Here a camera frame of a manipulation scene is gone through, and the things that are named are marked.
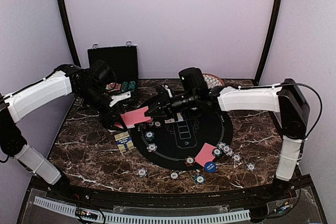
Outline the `red playing card deck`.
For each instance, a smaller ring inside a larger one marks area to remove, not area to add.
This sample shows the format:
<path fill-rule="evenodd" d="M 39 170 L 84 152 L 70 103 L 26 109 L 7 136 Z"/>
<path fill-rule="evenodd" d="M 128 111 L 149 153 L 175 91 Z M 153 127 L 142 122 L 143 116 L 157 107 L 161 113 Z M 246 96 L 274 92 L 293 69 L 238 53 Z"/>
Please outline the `red playing card deck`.
<path fill-rule="evenodd" d="M 124 114 L 121 114 L 126 127 L 131 129 L 139 123 L 151 123 L 153 119 L 150 116 L 145 116 L 145 112 L 149 109 L 148 106 L 139 108 L 137 110 L 129 111 Z"/>

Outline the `blue white chip stack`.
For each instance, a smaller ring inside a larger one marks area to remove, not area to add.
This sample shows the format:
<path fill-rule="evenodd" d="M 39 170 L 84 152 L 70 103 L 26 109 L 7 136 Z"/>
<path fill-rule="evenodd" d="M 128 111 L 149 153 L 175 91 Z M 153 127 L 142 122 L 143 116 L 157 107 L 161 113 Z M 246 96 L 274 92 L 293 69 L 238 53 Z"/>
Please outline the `blue white chip stack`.
<path fill-rule="evenodd" d="M 148 171 L 145 168 L 138 169 L 138 176 L 139 177 L 146 177 L 148 174 Z"/>

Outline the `red card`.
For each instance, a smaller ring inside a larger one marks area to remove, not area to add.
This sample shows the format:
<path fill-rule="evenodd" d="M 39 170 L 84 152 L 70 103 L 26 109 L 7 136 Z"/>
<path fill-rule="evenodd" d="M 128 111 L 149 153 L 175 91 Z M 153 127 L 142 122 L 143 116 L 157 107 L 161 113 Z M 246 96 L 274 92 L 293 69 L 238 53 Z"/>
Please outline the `red card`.
<path fill-rule="evenodd" d="M 212 162 L 215 159 L 215 156 L 213 155 L 213 150 L 215 148 L 215 146 L 205 143 L 199 153 L 195 156 L 196 163 L 204 167 L 207 162 Z"/>

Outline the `brown white chip stack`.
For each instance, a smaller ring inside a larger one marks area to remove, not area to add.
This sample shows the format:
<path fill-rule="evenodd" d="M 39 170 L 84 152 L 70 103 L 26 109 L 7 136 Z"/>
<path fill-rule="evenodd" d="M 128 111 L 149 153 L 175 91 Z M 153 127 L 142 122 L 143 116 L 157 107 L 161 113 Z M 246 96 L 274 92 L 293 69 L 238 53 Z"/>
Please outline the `brown white chip stack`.
<path fill-rule="evenodd" d="M 172 173 L 170 174 L 170 178 L 173 179 L 173 180 L 178 179 L 178 177 L 179 177 L 179 175 L 178 175 L 177 172 L 172 172 Z"/>

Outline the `blue small blind button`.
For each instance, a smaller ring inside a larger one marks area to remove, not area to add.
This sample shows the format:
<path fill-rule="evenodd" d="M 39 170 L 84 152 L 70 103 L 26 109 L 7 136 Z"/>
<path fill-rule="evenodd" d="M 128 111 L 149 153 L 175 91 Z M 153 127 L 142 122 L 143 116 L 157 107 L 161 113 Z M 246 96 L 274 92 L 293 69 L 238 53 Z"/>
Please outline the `blue small blind button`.
<path fill-rule="evenodd" d="M 214 162 L 207 162 L 204 169 L 207 173 L 214 173 L 217 170 L 217 165 Z"/>

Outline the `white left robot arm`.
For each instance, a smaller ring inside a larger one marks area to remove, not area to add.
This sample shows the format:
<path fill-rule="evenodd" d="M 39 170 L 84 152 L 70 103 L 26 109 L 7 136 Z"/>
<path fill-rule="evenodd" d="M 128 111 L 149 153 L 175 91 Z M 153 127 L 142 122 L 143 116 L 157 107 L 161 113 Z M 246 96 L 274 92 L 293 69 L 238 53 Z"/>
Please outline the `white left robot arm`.
<path fill-rule="evenodd" d="M 63 201 L 74 197 L 74 189 L 68 185 L 68 177 L 51 163 L 40 148 L 34 148 L 23 136 L 47 135 L 45 126 L 56 129 L 61 111 L 52 112 L 58 99 L 68 95 L 82 98 L 86 104 L 98 112 L 100 124 L 107 130 L 126 131 L 121 117 L 120 105 L 130 98 L 129 91 L 111 95 L 106 86 L 115 80 L 112 69 L 103 61 L 97 61 L 84 69 L 73 64 L 63 64 L 53 72 L 20 90 L 1 97 L 1 151 L 9 158 L 17 160 L 35 176 L 53 186 L 54 193 Z"/>

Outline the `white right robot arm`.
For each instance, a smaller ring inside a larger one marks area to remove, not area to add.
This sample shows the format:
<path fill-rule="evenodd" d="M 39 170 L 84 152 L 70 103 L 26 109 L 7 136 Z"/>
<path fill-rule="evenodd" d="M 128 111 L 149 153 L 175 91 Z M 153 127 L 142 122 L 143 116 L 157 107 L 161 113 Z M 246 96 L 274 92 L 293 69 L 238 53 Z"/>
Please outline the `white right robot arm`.
<path fill-rule="evenodd" d="M 170 88 L 159 88 L 158 99 L 149 105 L 145 116 L 153 119 L 175 118 L 177 113 L 191 108 L 210 112 L 214 109 L 231 111 L 267 111 L 278 124 L 282 147 L 275 173 L 277 181 L 268 188 L 273 200 L 288 191 L 287 182 L 293 177 L 302 158 L 303 143 L 307 138 L 310 106 L 294 79 L 267 86 L 217 86 L 208 88 L 201 69 L 190 67 L 179 72 L 184 92 L 174 94 Z"/>

